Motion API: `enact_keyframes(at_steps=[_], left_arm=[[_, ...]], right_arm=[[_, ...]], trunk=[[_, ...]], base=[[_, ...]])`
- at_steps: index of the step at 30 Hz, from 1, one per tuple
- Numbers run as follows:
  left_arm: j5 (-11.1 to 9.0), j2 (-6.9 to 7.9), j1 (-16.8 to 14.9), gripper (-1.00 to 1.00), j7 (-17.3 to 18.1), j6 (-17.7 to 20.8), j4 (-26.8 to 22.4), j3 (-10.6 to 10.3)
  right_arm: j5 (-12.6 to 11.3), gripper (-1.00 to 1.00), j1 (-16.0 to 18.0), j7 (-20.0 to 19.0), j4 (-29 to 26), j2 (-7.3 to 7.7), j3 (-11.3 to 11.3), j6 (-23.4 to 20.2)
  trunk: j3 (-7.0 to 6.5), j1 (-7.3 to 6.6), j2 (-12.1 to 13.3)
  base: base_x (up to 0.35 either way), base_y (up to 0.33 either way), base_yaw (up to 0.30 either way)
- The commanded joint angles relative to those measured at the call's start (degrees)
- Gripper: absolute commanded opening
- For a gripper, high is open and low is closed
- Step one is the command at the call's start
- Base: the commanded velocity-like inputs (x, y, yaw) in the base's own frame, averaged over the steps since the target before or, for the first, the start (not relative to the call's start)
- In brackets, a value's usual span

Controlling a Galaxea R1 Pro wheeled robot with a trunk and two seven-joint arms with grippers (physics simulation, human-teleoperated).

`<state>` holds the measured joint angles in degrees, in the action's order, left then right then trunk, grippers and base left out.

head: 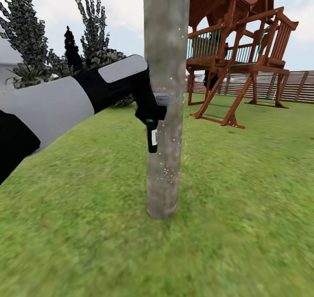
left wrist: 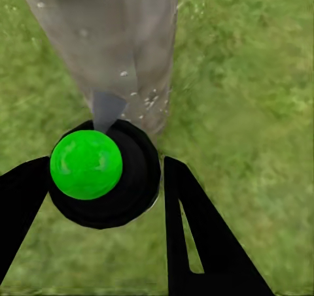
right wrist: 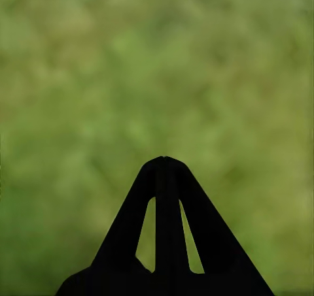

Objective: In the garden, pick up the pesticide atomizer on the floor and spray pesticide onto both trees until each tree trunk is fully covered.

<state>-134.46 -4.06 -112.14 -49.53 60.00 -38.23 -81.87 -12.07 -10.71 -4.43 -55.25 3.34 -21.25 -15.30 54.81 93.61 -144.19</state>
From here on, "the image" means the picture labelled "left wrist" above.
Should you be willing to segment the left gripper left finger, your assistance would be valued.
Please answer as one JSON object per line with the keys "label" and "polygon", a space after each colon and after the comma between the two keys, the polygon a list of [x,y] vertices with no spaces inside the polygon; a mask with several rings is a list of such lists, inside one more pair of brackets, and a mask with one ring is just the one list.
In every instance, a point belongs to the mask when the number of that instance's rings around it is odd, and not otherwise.
{"label": "left gripper left finger", "polygon": [[48,193],[49,159],[32,159],[0,177],[0,284]]}

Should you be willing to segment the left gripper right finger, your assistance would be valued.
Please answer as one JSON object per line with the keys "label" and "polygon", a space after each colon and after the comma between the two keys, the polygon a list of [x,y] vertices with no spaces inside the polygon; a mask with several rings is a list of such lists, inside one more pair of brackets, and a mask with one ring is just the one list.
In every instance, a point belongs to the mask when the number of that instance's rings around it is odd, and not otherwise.
{"label": "left gripper right finger", "polygon": [[[168,156],[164,195],[169,296],[275,296],[192,172]],[[205,274],[189,268],[180,201]]]}

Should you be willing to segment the pesticide atomizer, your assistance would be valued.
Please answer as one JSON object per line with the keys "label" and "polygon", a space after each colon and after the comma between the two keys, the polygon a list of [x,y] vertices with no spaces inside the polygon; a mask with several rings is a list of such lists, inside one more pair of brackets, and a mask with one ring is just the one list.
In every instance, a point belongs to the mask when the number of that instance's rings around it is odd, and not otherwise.
{"label": "pesticide atomizer", "polygon": [[159,197],[158,151],[121,114],[128,102],[105,90],[91,93],[93,120],[64,135],[46,170],[53,204],[69,220],[95,229],[125,226]]}

